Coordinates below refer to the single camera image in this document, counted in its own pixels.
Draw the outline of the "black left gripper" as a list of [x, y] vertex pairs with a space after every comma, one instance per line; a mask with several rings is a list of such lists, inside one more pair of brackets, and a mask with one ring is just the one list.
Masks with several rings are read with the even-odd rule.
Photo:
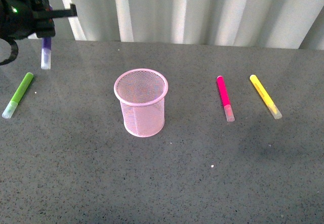
[[[37, 19], [38, 12], [48, 12], [50, 18]], [[35, 33], [38, 38], [56, 35], [53, 19], [76, 17], [76, 5], [53, 10], [49, 0], [1, 0], [1, 38], [21, 40]]]

